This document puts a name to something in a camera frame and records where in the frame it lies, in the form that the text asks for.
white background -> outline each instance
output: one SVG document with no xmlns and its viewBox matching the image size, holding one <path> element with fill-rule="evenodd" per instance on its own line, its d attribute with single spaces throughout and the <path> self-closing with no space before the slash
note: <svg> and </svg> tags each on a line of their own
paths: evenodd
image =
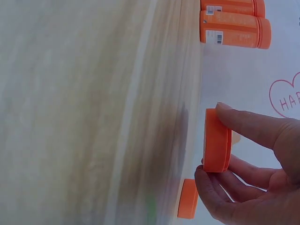
<svg viewBox="0 0 300 225">
<path fill-rule="evenodd" d="M 269 50 L 247 49 L 223 45 L 205 45 L 199 126 L 193 168 L 203 155 L 204 115 L 206 108 L 224 102 L 233 108 L 281 117 L 272 107 L 269 90 L 276 80 L 292 80 L 300 72 L 300 0 L 265 0 L 266 18 L 272 24 L 272 44 Z M 300 91 L 300 75 L 295 88 L 287 82 L 277 82 L 271 98 L 276 109 L 287 117 L 300 119 L 300 102 L 295 93 Z M 289 95 L 295 100 L 290 106 Z M 280 100 L 286 99 L 289 110 Z M 280 168 L 269 149 L 242 137 L 234 145 L 233 154 L 261 167 Z M 187 225 L 219 225 L 211 218 L 201 200 L 194 220 L 182 220 Z"/>
</svg>

pink heart drawing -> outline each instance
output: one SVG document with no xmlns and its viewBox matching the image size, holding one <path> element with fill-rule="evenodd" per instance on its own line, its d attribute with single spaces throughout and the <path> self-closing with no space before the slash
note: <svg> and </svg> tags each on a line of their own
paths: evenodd
<svg viewBox="0 0 300 225">
<path fill-rule="evenodd" d="M 294 76 L 292 82 L 287 80 L 273 82 L 269 98 L 273 109 L 280 116 L 300 119 L 300 72 Z"/>
</svg>

orange plastic cap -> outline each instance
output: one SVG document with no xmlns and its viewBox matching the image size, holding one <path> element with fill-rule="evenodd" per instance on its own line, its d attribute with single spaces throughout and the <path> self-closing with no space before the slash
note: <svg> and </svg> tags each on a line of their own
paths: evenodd
<svg viewBox="0 0 300 225">
<path fill-rule="evenodd" d="M 228 169 L 232 148 L 232 130 L 218 119 L 216 109 L 207 109 L 203 149 L 203 169 L 222 173 Z"/>
<path fill-rule="evenodd" d="M 260 26 L 258 48 L 269 49 L 272 41 L 272 28 L 269 20 L 258 18 Z"/>
<path fill-rule="evenodd" d="M 179 218 L 193 219 L 198 203 L 198 192 L 195 180 L 185 179 L 180 196 L 178 215 Z"/>
<path fill-rule="evenodd" d="M 266 16 L 266 6 L 264 0 L 254 0 L 255 16 L 264 18 Z"/>
</svg>

light wood grain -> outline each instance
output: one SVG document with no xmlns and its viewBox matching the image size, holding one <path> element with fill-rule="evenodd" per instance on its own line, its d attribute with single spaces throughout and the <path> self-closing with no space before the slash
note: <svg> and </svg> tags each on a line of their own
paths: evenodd
<svg viewBox="0 0 300 225">
<path fill-rule="evenodd" d="M 197 0 L 0 2 L 0 224 L 171 224 L 200 93 Z"/>
</svg>

heart outline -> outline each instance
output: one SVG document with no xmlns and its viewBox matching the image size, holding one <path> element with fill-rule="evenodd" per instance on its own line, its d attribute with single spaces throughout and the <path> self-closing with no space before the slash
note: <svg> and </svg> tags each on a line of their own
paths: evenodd
<svg viewBox="0 0 300 225">
<path fill-rule="evenodd" d="M 273 109 L 274 109 L 279 115 L 281 115 L 281 116 L 284 117 L 284 118 L 287 118 L 287 117 L 284 116 L 283 114 L 281 114 L 281 113 L 275 108 L 275 106 L 274 106 L 274 104 L 273 104 L 273 102 L 272 102 L 272 99 L 271 99 L 271 90 L 272 90 L 272 87 L 273 87 L 273 85 L 276 84 L 277 82 L 286 82 L 286 83 L 288 83 L 289 85 L 291 85 L 293 88 L 295 88 L 295 83 L 294 83 L 294 82 L 295 82 L 296 77 L 297 77 L 299 74 L 300 74 L 300 72 L 296 73 L 296 75 L 295 75 L 294 78 L 292 79 L 292 83 L 289 82 L 289 81 L 287 81 L 287 80 L 281 79 L 281 80 L 276 80 L 276 81 L 274 81 L 274 82 L 272 83 L 271 87 L 270 87 L 270 90 L 269 90 L 269 99 L 270 99 L 271 105 L 272 105 Z"/>
</svg>

